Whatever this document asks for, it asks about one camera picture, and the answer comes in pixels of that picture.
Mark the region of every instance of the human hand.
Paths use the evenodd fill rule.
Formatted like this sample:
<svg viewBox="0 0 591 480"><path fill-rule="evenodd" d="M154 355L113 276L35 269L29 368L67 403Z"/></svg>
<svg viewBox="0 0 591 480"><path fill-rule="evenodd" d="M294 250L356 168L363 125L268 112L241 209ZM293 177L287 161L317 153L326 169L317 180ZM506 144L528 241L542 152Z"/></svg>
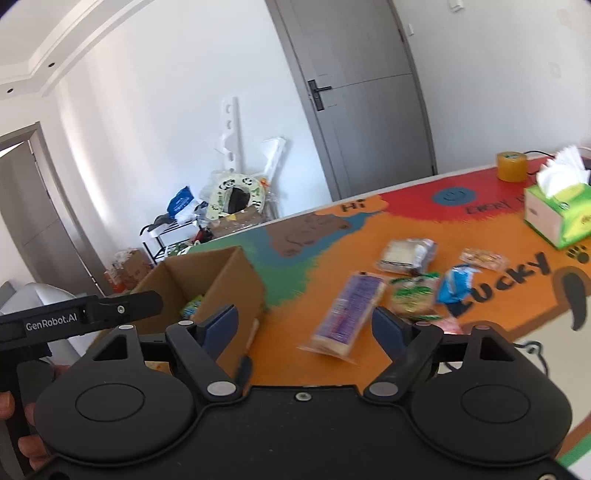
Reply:
<svg viewBox="0 0 591 480"><path fill-rule="evenodd" d="M69 367L67 365L56 366L56 375L61 375ZM8 420L14 415L15 402L14 397L10 392L0 393L0 420ZM25 417L29 424L35 426L33 414L35 411L35 404L29 403L25 406ZM18 449L21 453L29 459L31 468L39 470L45 465L49 459L49 453L39 435L28 435L18 439Z"/></svg>

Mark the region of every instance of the open cardboard box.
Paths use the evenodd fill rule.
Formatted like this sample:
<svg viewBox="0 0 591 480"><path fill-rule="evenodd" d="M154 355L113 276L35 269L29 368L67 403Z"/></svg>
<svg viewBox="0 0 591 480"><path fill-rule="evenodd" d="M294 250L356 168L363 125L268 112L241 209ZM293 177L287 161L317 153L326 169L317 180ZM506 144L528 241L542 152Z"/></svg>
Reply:
<svg viewBox="0 0 591 480"><path fill-rule="evenodd" d="M226 305L238 309L238 332L217 359L234 377L264 312L265 287L241 247L169 257L134 289L154 290L164 301L160 315L134 322L138 333L163 333L180 320L180 310L198 295L203 301L191 320L201 323Z"/></svg>

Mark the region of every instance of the white tissue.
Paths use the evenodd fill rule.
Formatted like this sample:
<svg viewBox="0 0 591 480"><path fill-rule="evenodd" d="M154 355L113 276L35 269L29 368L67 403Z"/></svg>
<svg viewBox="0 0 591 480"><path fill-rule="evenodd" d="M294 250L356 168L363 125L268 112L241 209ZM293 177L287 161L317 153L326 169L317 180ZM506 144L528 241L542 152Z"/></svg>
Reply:
<svg viewBox="0 0 591 480"><path fill-rule="evenodd" d="M577 147L561 150L554 160L548 160L537 174L538 187L546 198L579 183L589 183L591 170L585 170Z"/></svg>

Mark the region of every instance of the door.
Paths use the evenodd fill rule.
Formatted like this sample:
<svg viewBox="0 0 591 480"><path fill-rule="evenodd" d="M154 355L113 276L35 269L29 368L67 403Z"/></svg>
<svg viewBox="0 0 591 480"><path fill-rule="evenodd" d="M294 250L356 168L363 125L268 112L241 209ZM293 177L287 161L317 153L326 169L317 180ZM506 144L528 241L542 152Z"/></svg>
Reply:
<svg viewBox="0 0 591 480"><path fill-rule="evenodd" d="M340 197L433 175L426 117L388 0L276 2Z"/></svg>
<svg viewBox="0 0 591 480"><path fill-rule="evenodd" d="M0 157L0 213L36 281L102 296L57 215L28 141Z"/></svg>

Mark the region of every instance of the blue snack bag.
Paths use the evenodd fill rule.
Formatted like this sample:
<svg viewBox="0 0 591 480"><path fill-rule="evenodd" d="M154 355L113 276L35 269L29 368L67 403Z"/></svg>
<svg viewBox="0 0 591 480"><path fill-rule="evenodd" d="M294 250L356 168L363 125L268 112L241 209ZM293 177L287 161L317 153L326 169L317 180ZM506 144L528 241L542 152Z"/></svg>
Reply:
<svg viewBox="0 0 591 480"><path fill-rule="evenodd" d="M170 218L176 219L178 223L184 223L187 220L191 220L191 214L197 206L197 200L191 193L191 189L187 186L178 191L168 204L166 211Z"/></svg>
<svg viewBox="0 0 591 480"><path fill-rule="evenodd" d="M467 264L449 270L441 282L437 302L449 304L465 299L472 290L472 277L478 271Z"/></svg>

